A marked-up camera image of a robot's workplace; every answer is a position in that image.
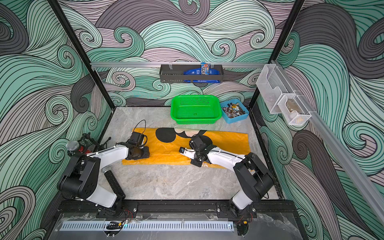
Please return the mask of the yellow printed pillowcase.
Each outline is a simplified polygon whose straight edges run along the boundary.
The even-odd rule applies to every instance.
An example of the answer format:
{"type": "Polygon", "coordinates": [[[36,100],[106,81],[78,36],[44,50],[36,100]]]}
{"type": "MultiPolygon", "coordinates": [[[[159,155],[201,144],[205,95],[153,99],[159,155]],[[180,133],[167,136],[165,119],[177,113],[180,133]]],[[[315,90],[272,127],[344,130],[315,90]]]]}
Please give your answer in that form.
{"type": "Polygon", "coordinates": [[[150,157],[141,160],[122,160],[125,166],[132,165],[189,165],[191,159],[179,153],[181,147],[190,149],[191,138],[198,134],[211,140],[224,151],[246,155],[251,151],[248,134],[212,130],[178,128],[139,128],[148,137],[150,157]]]}

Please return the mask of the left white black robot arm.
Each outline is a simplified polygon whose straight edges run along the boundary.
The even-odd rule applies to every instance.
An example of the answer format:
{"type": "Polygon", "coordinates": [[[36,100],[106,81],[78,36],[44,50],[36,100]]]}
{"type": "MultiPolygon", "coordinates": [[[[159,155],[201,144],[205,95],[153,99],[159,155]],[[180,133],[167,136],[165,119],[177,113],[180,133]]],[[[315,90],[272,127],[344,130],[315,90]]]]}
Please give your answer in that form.
{"type": "Polygon", "coordinates": [[[119,143],[90,154],[71,156],[57,185],[63,194],[87,200],[105,208],[115,208],[126,195],[110,169],[110,165],[122,160],[148,159],[148,146],[119,143]]]}

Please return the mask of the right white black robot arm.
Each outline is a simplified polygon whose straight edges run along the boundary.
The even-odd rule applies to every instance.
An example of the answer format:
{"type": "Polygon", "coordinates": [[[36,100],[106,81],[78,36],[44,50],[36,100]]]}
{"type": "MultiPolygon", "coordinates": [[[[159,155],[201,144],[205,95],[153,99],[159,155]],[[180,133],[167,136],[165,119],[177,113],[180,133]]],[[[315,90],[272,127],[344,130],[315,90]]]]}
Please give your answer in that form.
{"type": "Polygon", "coordinates": [[[218,165],[235,173],[241,189],[230,199],[230,209],[239,214],[252,203],[258,203],[275,185],[275,179],[254,153],[239,155],[222,150],[202,135],[194,135],[189,148],[181,147],[179,153],[191,159],[191,164],[218,165]]]}

